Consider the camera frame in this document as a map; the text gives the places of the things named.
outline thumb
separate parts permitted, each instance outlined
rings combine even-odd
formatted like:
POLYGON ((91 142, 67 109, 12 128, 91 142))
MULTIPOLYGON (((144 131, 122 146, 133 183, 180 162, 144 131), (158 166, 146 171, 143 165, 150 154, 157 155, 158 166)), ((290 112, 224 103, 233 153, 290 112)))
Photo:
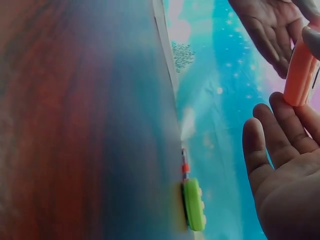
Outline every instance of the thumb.
POLYGON ((292 0, 292 2, 300 9, 302 15, 309 22, 320 24, 320 12, 314 3, 314 0, 292 0))
POLYGON ((302 30, 302 38, 312 55, 320 60, 320 33, 306 26, 302 30))

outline orange lighter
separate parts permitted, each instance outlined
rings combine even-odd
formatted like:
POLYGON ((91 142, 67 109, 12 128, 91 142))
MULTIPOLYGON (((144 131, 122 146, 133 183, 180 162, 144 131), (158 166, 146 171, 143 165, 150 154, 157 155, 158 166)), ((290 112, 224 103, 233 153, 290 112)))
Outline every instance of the orange lighter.
POLYGON ((284 100, 294 107, 307 104, 319 82, 319 70, 320 61, 312 55, 301 37, 293 49, 283 92, 284 100))

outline blue fabric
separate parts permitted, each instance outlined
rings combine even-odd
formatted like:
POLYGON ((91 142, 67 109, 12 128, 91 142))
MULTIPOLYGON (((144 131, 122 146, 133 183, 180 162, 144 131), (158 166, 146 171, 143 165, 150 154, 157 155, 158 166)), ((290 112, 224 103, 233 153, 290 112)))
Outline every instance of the blue fabric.
POLYGON ((266 62, 227 0, 164 5, 179 78, 182 142, 203 191, 203 237, 264 240, 243 158, 242 128, 253 107, 270 94, 266 62))

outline palm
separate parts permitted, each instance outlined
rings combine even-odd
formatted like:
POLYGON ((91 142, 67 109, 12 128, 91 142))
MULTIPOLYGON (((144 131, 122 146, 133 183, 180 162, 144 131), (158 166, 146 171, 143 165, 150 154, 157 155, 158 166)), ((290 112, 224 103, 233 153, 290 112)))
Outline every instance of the palm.
POLYGON ((320 116, 308 106, 293 109, 280 93, 270 97, 270 104, 274 114, 259 104, 253 111, 258 120, 250 119, 243 129, 258 217, 270 239, 314 239, 308 234, 320 225, 318 200, 311 202, 320 197, 320 116))
POLYGON ((262 56, 285 78, 303 28, 299 9, 287 0, 229 0, 262 56))

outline finger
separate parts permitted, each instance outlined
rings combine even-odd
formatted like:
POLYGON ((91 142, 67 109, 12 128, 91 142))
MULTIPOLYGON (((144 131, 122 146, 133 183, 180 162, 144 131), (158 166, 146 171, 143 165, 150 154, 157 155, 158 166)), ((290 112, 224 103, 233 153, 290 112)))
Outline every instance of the finger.
POLYGON ((320 23, 320 12, 313 0, 292 0, 292 2, 308 21, 314 24, 320 23))
POLYGON ((294 111, 311 137, 320 145, 320 115, 309 105, 295 107, 294 111))
POLYGON ((292 23, 290 23, 287 27, 287 31, 289 36, 291 37, 293 44, 296 44, 297 41, 301 38, 301 32, 304 28, 304 22, 302 18, 299 18, 292 23))
POLYGON ((279 76, 285 79, 287 76, 289 61, 291 57, 291 41, 289 34, 286 28, 277 29, 272 27, 266 27, 264 30, 271 45, 273 46, 279 57, 279 61, 274 62, 273 67, 279 74, 279 76))
POLYGON ((253 109, 253 116, 262 124, 266 149, 269 152, 275 169, 278 169, 283 164, 300 155, 298 150, 290 144, 287 136, 267 105, 262 103, 256 105, 253 109))
POLYGON ((271 65, 279 62, 279 55, 274 46, 270 43, 263 25, 254 18, 243 17, 241 21, 254 45, 266 61, 271 65))
POLYGON ((320 60, 320 33, 306 26, 302 30, 302 37, 312 55, 320 60))
POLYGON ((279 56, 283 56, 286 63, 289 64, 291 59, 291 37, 286 27, 279 27, 274 29, 276 36, 276 44, 279 46, 279 56))
POLYGON ((319 148, 317 142, 308 136, 293 107, 284 101, 282 93, 273 93, 270 96, 269 102, 275 119, 291 145, 300 154, 312 153, 319 148))
POLYGON ((259 186, 274 172, 268 161, 264 130, 258 119, 251 118, 245 122, 242 147, 251 190, 255 194, 259 186))

